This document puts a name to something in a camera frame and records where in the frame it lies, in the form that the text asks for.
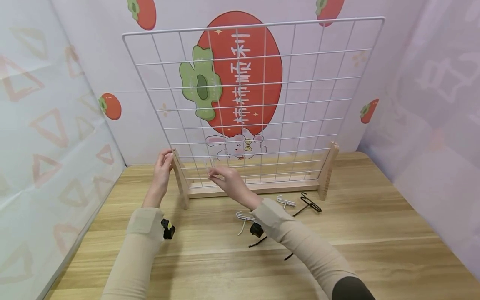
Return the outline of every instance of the white wire grid panel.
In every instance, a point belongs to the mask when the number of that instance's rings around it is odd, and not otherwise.
[[[384,17],[254,23],[122,36],[191,189],[318,178]]]

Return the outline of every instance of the person's left hand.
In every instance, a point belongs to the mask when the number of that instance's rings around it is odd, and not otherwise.
[[[160,207],[163,196],[167,193],[168,179],[170,178],[170,171],[172,171],[172,161],[175,149],[164,149],[158,154],[156,160],[152,185],[148,189],[142,207]]]

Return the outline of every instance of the wrist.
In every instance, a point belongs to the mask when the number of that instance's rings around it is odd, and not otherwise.
[[[245,203],[245,207],[253,211],[257,209],[257,207],[262,203],[264,199],[252,191],[249,192],[250,193],[246,195],[243,202]]]
[[[153,186],[148,189],[147,194],[145,195],[144,202],[142,207],[160,207],[163,197],[166,194],[165,189],[154,188]]]

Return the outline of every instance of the metal grid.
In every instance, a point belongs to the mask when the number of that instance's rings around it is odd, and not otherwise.
[[[380,25],[378,27],[378,32],[376,33],[374,42],[372,43],[372,46],[369,47],[369,48],[349,49],[348,46],[350,44],[352,34],[354,33],[355,25],[360,24],[362,22],[366,22],[366,21],[378,21],[378,22],[380,22]],[[325,29],[326,29],[326,27],[322,27],[320,43],[318,45],[318,50],[316,52],[293,53],[295,34],[296,34],[298,26],[307,25],[307,24],[330,23],[330,22],[332,22],[332,23],[351,23],[351,28],[350,28],[350,33],[348,35],[347,45],[344,49],[333,50],[333,51],[320,51],[321,46],[322,46],[322,41],[323,41],[323,38],[324,38],[324,32],[325,32]],[[215,85],[210,86],[210,87],[222,87],[222,88],[224,88],[224,87],[236,87],[236,88],[239,89],[239,91],[241,91],[242,87],[259,86],[259,85],[262,86],[262,90],[263,90],[262,104],[261,105],[248,105],[249,108],[262,107],[262,120],[264,119],[263,117],[264,117],[264,108],[265,107],[268,107],[268,106],[277,106],[277,107],[285,106],[285,108],[283,110],[283,117],[282,117],[281,122],[274,122],[274,123],[263,123],[262,122],[260,124],[248,124],[248,126],[280,125],[281,126],[280,138],[263,139],[263,142],[265,142],[265,141],[279,141],[280,145],[278,147],[278,151],[258,154],[259,155],[259,161],[256,160],[252,164],[247,164],[246,163],[247,159],[243,159],[242,163],[237,163],[237,164],[234,164],[233,162],[230,162],[229,158],[230,158],[230,156],[235,156],[234,154],[221,155],[221,156],[227,156],[226,161],[227,161],[227,165],[229,167],[237,168],[239,171],[242,171],[242,170],[244,171],[243,173],[241,172],[241,175],[244,178],[245,183],[247,183],[247,184],[250,184],[250,183],[258,184],[258,183],[269,183],[269,182],[283,182],[283,181],[302,181],[302,180],[306,180],[306,179],[316,179],[316,178],[318,178],[319,173],[322,171],[322,167],[323,167],[322,162],[325,161],[326,153],[330,148],[315,148],[315,146],[317,145],[320,137],[331,136],[332,141],[337,140],[338,134],[343,127],[345,117],[347,115],[348,109],[350,108],[350,104],[351,104],[352,99],[353,99],[352,97],[334,99],[333,94],[334,94],[334,91],[335,91],[336,84],[337,84],[337,82],[339,82],[341,80],[358,79],[358,84],[355,87],[355,91],[354,91],[353,95],[356,94],[357,88],[360,84],[360,78],[363,76],[363,74],[365,72],[365,69],[366,69],[366,66],[368,65],[368,62],[370,61],[371,53],[372,53],[372,51],[373,51],[373,49],[374,49],[374,47],[377,43],[377,40],[378,40],[378,37],[380,35],[383,24],[384,24],[384,17],[346,18],[346,19],[321,20],[321,21],[311,20],[311,21],[279,22],[279,23],[269,23],[269,24],[217,26],[217,27],[205,27],[205,28],[172,29],[172,30],[159,30],[159,31],[150,31],[150,32],[139,32],[139,33],[127,33],[127,34],[123,34],[122,39],[123,39],[123,42],[126,46],[126,49],[127,49],[128,53],[129,53],[129,55],[132,59],[133,64],[135,65],[135,68],[138,72],[138,75],[139,75],[140,80],[142,82],[143,88],[145,89],[145,91],[148,95],[148,98],[150,100],[152,108],[156,111],[156,116],[157,116],[158,122],[160,123],[160,125],[161,125],[161,127],[164,131],[164,134],[167,138],[168,144],[172,148],[176,147],[176,146],[179,146],[179,145],[187,145],[189,150],[190,150],[191,155],[184,155],[183,153],[180,153],[180,155],[178,156],[178,160],[179,161],[193,160],[193,164],[185,162],[185,164],[189,165],[189,166],[182,167],[181,171],[182,171],[185,179],[190,182],[189,188],[194,189],[194,188],[202,188],[202,187],[213,185],[213,183],[211,183],[207,180],[206,170],[205,170],[208,167],[214,165],[215,164],[214,160],[219,157],[219,155],[210,155],[210,153],[208,151],[208,146],[207,146],[208,143],[206,141],[206,136],[207,135],[205,133],[205,129],[213,128],[213,127],[212,126],[195,126],[195,127],[184,126],[182,118],[180,116],[180,112],[181,111],[196,111],[197,108],[179,108],[178,105],[177,105],[177,102],[175,101],[174,90],[191,89],[192,87],[189,87],[189,86],[186,86],[186,87],[174,86],[174,87],[172,87],[171,84],[170,84],[168,73],[165,70],[166,65],[181,64],[181,63],[185,63],[185,62],[194,63],[194,62],[202,62],[202,61],[212,61],[213,62],[212,63],[212,69],[213,69],[213,73],[215,73],[215,64],[214,63],[216,61],[223,61],[223,60],[236,61],[237,66],[240,66],[241,61],[244,61],[244,60],[248,61],[248,60],[252,60],[252,59],[262,59],[263,58],[264,59],[263,60],[263,81],[261,83],[260,82],[258,82],[258,83],[242,83],[242,80],[238,80],[237,84],[221,85],[221,84],[218,84],[215,81]],[[293,38],[292,38],[290,54],[278,54],[278,55],[267,55],[266,54],[267,53],[267,51],[266,51],[266,49],[267,49],[267,29],[271,28],[271,27],[274,27],[274,26],[293,26]],[[242,33],[239,34],[239,30],[242,30],[242,29],[245,29],[245,28],[256,28],[256,27],[265,28],[265,30],[264,30],[264,54],[262,56],[241,57],[240,56],[240,53],[241,53],[240,44],[242,43],[242,41],[239,40],[239,37],[242,36]],[[188,60],[187,59],[187,55],[186,55],[186,52],[185,52],[185,46],[184,46],[183,39],[182,39],[182,33],[201,32],[201,31],[207,32],[209,48],[214,53],[215,48],[212,49],[212,43],[211,43],[211,38],[210,38],[211,33],[216,31],[216,30],[224,31],[224,30],[232,30],[232,29],[235,30],[235,39],[236,39],[235,44],[236,44],[236,47],[237,47],[236,57],[217,58],[217,59],[215,57],[213,57],[212,59],[207,59],[207,60]],[[172,33],[178,34],[178,36],[179,36],[184,60],[162,61],[160,51],[158,50],[157,42],[156,42],[154,36],[155,35],[161,35],[161,34],[172,34]],[[135,59],[134,59],[134,57],[132,55],[132,52],[131,52],[131,49],[129,48],[129,43],[127,42],[127,39],[128,39],[129,36],[144,36],[144,35],[147,35],[147,36],[150,35],[151,36],[153,44],[155,45],[155,49],[156,49],[156,53],[158,55],[159,62],[148,62],[148,63],[136,63],[135,62]],[[340,70],[341,70],[342,65],[344,63],[345,55],[349,52],[360,53],[360,52],[365,52],[365,51],[368,52],[368,57],[367,57],[367,60],[366,60],[366,64],[362,68],[361,75],[350,76],[350,77],[339,77],[340,76]],[[341,63],[338,67],[336,77],[321,78],[321,79],[315,78],[315,72],[316,72],[317,67],[318,67],[319,57],[321,55],[324,55],[324,54],[334,54],[334,53],[342,54]],[[316,55],[315,68],[313,70],[312,78],[310,80],[291,81],[290,80],[290,70],[291,70],[292,58],[296,57],[296,56],[306,56],[306,55]],[[265,62],[266,62],[266,59],[273,58],[273,57],[289,58],[288,74],[287,74],[287,79],[285,81],[283,80],[284,78],[282,78],[281,82],[265,82],[265,66],[266,66]],[[153,66],[153,65],[161,65],[163,73],[164,73],[165,78],[166,78],[166,82],[167,82],[168,87],[147,88],[147,86],[145,84],[145,80],[142,77],[142,73],[140,72],[140,68],[142,68],[143,66]],[[333,81],[334,82],[333,87],[332,87],[331,92],[330,92],[329,98],[328,99],[321,99],[321,100],[317,100],[317,101],[309,101],[313,83],[315,83],[315,82],[326,82],[326,81]],[[290,84],[298,84],[298,83],[310,83],[310,89],[309,89],[309,92],[308,92],[307,101],[288,103],[287,102],[288,101],[288,92],[289,92],[288,86]],[[285,88],[285,99],[286,99],[285,103],[265,104],[265,87],[268,86],[268,85],[271,85],[271,84],[281,84],[282,85],[281,90],[283,90]],[[181,125],[180,127],[165,127],[164,124],[162,124],[162,120],[161,120],[160,116],[158,115],[159,112],[161,112],[162,110],[155,108],[155,105],[152,101],[152,96],[150,94],[150,92],[152,92],[152,91],[162,91],[162,90],[168,90],[171,93],[171,96],[172,96],[172,98],[174,100],[174,103],[175,103],[175,108],[174,109],[169,109],[169,111],[170,112],[177,112],[178,117],[180,119],[180,125]],[[221,106],[220,101],[219,101],[218,102],[218,107],[215,108],[215,112],[220,115],[220,124],[221,125],[218,126],[218,127],[220,127],[222,129],[222,133],[223,133],[224,136],[225,136],[224,130],[225,130],[225,128],[228,128],[228,127],[241,127],[241,129],[243,131],[243,126],[244,125],[243,125],[243,120],[242,119],[241,119],[241,121],[242,121],[241,125],[223,125],[223,120],[222,120],[222,111],[221,111],[222,109],[240,108],[240,110],[242,110],[242,108],[243,108],[243,101],[241,99],[242,93],[239,93],[239,97],[240,97],[240,101],[239,101],[239,103],[237,103],[237,104],[239,104],[237,106]],[[337,102],[337,101],[342,101],[342,102],[347,101],[348,102],[348,106],[347,106],[347,109],[346,109],[344,115],[341,118],[326,118],[326,114],[327,114],[328,107],[329,107],[330,103]],[[308,105],[309,104],[314,104],[314,103],[326,103],[326,109],[325,109],[325,112],[323,113],[323,116],[321,118],[316,119],[316,120],[305,120]],[[305,111],[303,113],[303,118],[299,119],[299,121],[289,121],[289,122],[285,121],[285,111],[286,111],[287,106],[302,105],[302,104],[305,105]],[[322,131],[322,127],[323,127],[324,123],[326,121],[331,121],[331,120],[341,120],[338,132],[331,133],[331,134],[320,134],[321,131]],[[319,126],[319,130],[318,130],[317,135],[299,136],[299,137],[283,137],[282,134],[283,134],[283,129],[284,129],[285,124],[293,124],[293,123],[301,124],[301,128],[300,128],[300,135],[301,135],[304,124],[309,123],[309,122],[321,122],[321,125]],[[187,130],[191,130],[191,129],[201,129],[202,132],[203,132],[203,135],[204,135],[205,142],[202,142],[202,143],[190,142],[189,139],[188,139]],[[183,133],[185,134],[186,141],[184,143],[171,143],[170,139],[169,139],[169,135],[171,134],[170,132],[173,132],[173,130],[182,130]],[[300,139],[306,139],[306,138],[315,139],[314,146],[312,147],[312,149],[299,150]],[[293,143],[295,143],[295,140],[296,140],[296,150],[294,150],[294,151],[280,151],[282,142],[289,143],[289,142],[291,142],[289,140],[292,140]],[[225,141],[225,143],[238,143],[238,141]],[[192,150],[192,145],[196,145],[196,144],[204,144],[206,149],[207,149],[208,155],[206,155],[206,156],[195,155],[193,150]],[[301,153],[301,152],[311,152],[311,155],[308,159],[297,160],[298,153]],[[293,155],[293,159],[292,160],[286,160],[285,162],[282,162],[282,160],[284,160],[284,159],[281,158],[281,155],[283,155],[283,154]],[[269,159],[268,161],[266,161],[266,158],[264,158],[264,156],[270,156],[269,158],[271,158],[272,155],[273,156],[276,155],[276,159],[274,158],[273,161],[272,161],[272,159]],[[304,166],[302,169],[296,170],[295,166],[297,164],[299,166],[301,166],[301,164],[306,165],[306,166]],[[254,167],[253,171],[248,172],[247,169],[251,168],[251,167]]]

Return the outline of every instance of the person's right hand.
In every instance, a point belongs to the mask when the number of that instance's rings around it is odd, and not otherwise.
[[[248,189],[240,174],[234,168],[224,166],[211,168],[208,170],[208,178],[223,189],[230,198],[250,210],[256,209],[263,201],[262,197]]]

